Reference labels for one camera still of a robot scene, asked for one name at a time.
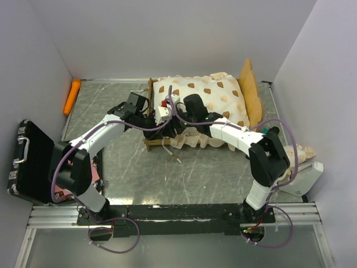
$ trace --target wooden headboard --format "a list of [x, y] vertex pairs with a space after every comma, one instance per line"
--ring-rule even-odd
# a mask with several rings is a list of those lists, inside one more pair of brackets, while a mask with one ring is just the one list
[[259, 97], [257, 81], [255, 80], [250, 59], [245, 59], [237, 80], [244, 96], [250, 126], [255, 126], [263, 119], [263, 103]]

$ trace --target orange cylinder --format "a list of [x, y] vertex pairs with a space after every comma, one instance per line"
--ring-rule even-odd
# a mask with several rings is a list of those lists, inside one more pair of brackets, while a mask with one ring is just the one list
[[65, 108], [63, 109], [63, 113], [66, 116], [69, 115], [69, 113], [72, 111], [74, 101], [76, 100], [76, 97], [77, 97], [77, 94], [78, 94], [78, 91], [79, 91], [81, 85], [82, 85], [82, 83], [79, 79], [73, 80], [71, 91], [69, 92], [69, 96], [68, 96]]

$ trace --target wooden bed frame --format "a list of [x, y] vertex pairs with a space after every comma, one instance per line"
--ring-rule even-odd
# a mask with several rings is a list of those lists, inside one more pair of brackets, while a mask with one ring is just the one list
[[[259, 91], [257, 82], [255, 81], [255, 76], [252, 68], [252, 61], [246, 59], [242, 70], [240, 71], [239, 78], [237, 79], [240, 90], [244, 96], [245, 108], [247, 109], [248, 118], [251, 126], [255, 126], [263, 119], [263, 103], [259, 97]], [[150, 107], [152, 105], [153, 99], [153, 84], [157, 82], [157, 79], [149, 80], [149, 101]], [[144, 144], [149, 152], [151, 146], [162, 145], [162, 140], [146, 140], [144, 139]], [[164, 145], [170, 145], [170, 139], [166, 138], [164, 140]]]

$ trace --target gray wall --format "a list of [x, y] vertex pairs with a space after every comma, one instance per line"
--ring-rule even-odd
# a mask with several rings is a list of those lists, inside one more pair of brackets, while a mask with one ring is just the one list
[[273, 81], [316, 0], [30, 0], [77, 78], [238, 75]]
[[13, 267], [32, 207], [6, 193], [18, 124], [30, 118], [58, 140], [71, 75], [28, 1], [1, 1], [0, 36], [0, 266]]
[[318, 0], [273, 83], [297, 141], [325, 165], [308, 197], [338, 267], [357, 264], [356, 10], [355, 0]]

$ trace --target gray marble tabletop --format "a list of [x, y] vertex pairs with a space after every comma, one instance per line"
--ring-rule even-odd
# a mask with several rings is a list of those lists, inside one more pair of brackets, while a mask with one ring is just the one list
[[[131, 90], [147, 83], [84, 82], [65, 132], [72, 140], [105, 116], [108, 109], [126, 101]], [[264, 118], [276, 117], [268, 84], [259, 84]], [[271, 123], [265, 126], [279, 126]], [[280, 138], [285, 144], [283, 133]], [[104, 148], [103, 176], [109, 182], [104, 195], [111, 204], [203, 204], [240, 203], [253, 183], [249, 161], [242, 152], [227, 145], [181, 150], [170, 148], [182, 160], [178, 163], [161, 146], [147, 152], [141, 131], [130, 129]], [[300, 197], [277, 191], [272, 202], [302, 202]]]

